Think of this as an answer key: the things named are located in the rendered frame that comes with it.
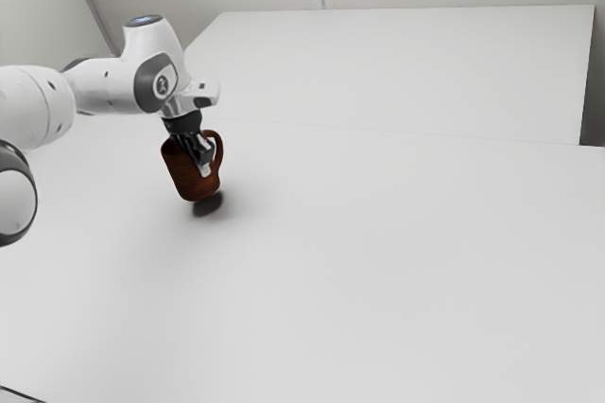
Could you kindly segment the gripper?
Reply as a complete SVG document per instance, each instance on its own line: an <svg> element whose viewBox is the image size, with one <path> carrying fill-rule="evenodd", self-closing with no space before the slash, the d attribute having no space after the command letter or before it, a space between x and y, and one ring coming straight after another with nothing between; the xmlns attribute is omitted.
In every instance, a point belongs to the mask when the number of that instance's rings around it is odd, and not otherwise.
<svg viewBox="0 0 605 403"><path fill-rule="evenodd" d="M209 177L211 162L215 155L215 145L207 140L201 128L202 113L194 110L178 117L162 118L162 122L170 136L187 135L188 153L194 160L202 178Z"/></svg>

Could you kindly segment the brown mug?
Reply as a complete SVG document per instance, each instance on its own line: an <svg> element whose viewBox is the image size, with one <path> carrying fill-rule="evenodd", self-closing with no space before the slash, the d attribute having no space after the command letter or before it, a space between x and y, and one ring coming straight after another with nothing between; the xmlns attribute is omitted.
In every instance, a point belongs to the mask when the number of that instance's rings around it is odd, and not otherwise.
<svg viewBox="0 0 605 403"><path fill-rule="evenodd" d="M167 170L182 199L198 202L213 196L219 189L219 169L224 155L221 136L213 130L203 130L201 135L214 145L209 163L201 171L194 158L186 152L174 137L161 146Z"/></svg>

